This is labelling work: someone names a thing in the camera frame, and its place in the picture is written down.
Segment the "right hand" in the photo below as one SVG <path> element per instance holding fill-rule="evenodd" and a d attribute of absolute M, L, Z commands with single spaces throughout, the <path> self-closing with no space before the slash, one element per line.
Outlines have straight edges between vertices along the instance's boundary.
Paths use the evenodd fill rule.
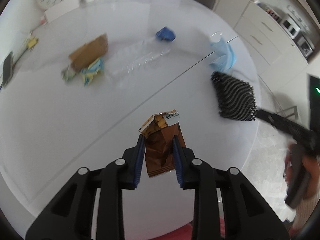
<path fill-rule="evenodd" d="M 308 186 L 303 194 L 303 200 L 310 199 L 314 197 L 318 192 L 319 188 L 319 162 L 316 158 L 310 157 L 308 155 L 304 155 L 302 158 L 303 166 L 306 171 L 310 173 L 310 179 L 308 182 Z M 291 154 L 287 153 L 285 157 L 285 170 L 284 170 L 284 178 L 289 185 L 292 180 L 293 168 L 291 165 Z"/>

